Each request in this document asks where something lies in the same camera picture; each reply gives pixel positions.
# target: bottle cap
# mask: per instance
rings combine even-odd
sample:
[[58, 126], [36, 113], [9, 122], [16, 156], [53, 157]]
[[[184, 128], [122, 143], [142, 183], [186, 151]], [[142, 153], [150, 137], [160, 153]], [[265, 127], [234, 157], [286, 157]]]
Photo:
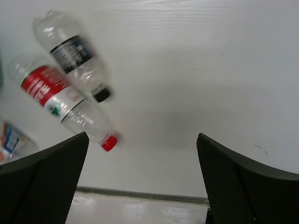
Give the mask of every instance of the bottle cap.
[[110, 135], [106, 140], [101, 144], [103, 149], [109, 152], [117, 143], [117, 138], [113, 135]]
[[105, 87], [93, 97], [100, 103], [105, 99], [107, 99], [110, 95], [111, 95], [111, 91], [107, 87]]

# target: white table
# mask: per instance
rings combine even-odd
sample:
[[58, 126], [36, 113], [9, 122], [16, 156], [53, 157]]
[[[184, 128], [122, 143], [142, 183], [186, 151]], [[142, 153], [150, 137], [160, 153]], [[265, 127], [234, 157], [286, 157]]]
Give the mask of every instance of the white table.
[[[46, 53], [30, 24], [77, 14], [111, 71], [102, 103], [123, 142], [94, 143], [80, 186], [206, 196], [200, 132], [257, 161], [299, 173], [299, 2], [293, 0], [10, 0], [0, 3], [3, 66]], [[5, 79], [0, 114], [40, 148], [72, 134]]]

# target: plastic bottle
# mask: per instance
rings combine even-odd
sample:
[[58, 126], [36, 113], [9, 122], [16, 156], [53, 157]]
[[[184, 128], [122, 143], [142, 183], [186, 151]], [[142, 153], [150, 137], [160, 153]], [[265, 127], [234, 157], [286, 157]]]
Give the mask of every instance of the plastic bottle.
[[74, 86], [91, 92], [98, 102], [111, 95], [100, 61], [76, 20], [67, 13], [50, 10], [44, 18], [33, 20], [32, 30]]
[[0, 165], [38, 152], [35, 142], [2, 118], [0, 132]]
[[7, 74], [32, 98], [74, 133], [86, 132], [90, 141], [110, 151], [117, 143], [108, 117], [78, 92], [42, 55], [22, 54]]

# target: red bottle cap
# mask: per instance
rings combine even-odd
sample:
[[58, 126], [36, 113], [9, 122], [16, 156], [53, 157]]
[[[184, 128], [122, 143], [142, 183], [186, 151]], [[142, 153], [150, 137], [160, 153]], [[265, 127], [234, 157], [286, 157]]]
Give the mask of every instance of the red bottle cap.
[[109, 152], [117, 143], [117, 138], [113, 135], [110, 135], [103, 143], [102, 147], [107, 152]]

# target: red and white label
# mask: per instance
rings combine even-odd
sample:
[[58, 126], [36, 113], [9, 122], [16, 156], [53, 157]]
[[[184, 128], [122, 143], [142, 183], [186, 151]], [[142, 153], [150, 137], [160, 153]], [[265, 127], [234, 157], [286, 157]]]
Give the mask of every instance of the red and white label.
[[60, 122], [85, 99], [59, 70], [50, 66], [42, 66], [31, 72], [21, 87]]

